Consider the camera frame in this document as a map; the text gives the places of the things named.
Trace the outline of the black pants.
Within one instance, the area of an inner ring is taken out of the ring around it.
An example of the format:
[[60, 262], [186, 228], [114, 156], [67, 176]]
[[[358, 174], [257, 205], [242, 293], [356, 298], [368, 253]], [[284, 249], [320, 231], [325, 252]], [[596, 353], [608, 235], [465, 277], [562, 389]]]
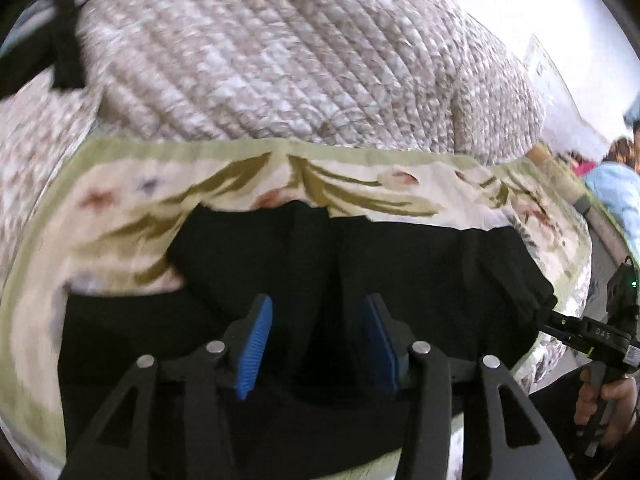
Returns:
[[272, 327], [253, 391], [226, 413], [242, 479], [315, 479], [397, 450], [409, 407], [381, 399], [356, 325], [368, 295], [452, 358], [515, 365], [535, 342], [551, 283], [521, 237], [333, 218], [292, 202], [249, 212], [195, 208], [168, 261], [182, 289], [66, 302], [58, 358], [65, 437], [75, 446], [139, 356], [187, 356], [245, 318], [258, 295]]

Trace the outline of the person in light blue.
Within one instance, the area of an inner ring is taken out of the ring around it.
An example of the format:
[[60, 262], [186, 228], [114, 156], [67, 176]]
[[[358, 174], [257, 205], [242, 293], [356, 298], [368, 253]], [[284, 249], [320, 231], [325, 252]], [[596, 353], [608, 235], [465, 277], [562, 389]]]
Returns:
[[574, 174], [582, 178], [620, 226], [636, 260], [639, 260], [640, 240], [639, 116], [639, 96], [636, 96], [623, 116], [628, 136], [613, 141], [600, 160], [576, 151], [568, 153]]

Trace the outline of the green floral fleece blanket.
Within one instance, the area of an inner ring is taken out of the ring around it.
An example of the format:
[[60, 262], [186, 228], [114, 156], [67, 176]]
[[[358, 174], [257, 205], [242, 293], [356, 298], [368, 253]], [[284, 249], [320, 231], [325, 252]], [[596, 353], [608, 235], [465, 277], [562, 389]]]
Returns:
[[65, 460], [56, 364], [66, 292], [169, 292], [182, 281], [164, 255], [195, 206], [244, 211], [290, 200], [376, 221], [512, 226], [552, 283], [559, 310], [585, 309], [586, 222], [526, 158], [484, 166], [462, 155], [280, 139], [95, 136], [44, 192], [3, 272], [1, 428], [33, 477], [56, 478]]

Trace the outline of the quilted beige floral comforter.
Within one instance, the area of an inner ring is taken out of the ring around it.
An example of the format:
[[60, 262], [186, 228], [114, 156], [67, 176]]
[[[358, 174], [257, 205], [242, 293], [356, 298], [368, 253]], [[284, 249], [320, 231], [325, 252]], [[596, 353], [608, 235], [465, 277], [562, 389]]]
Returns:
[[[53, 0], [1, 0], [1, 28]], [[544, 108], [523, 64], [458, 0], [75, 0], [86, 70], [1, 98], [1, 266], [96, 120], [150, 141], [290, 138], [524, 155]]]

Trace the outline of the black garment on comforter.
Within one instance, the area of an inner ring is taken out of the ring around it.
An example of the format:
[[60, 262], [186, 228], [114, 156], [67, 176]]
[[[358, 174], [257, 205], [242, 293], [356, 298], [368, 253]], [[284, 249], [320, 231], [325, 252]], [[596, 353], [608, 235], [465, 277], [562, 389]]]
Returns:
[[13, 96], [29, 81], [53, 68], [52, 87], [77, 90], [86, 85], [86, 70], [76, 34], [75, 0], [53, 0], [53, 16], [1, 55], [1, 97]]

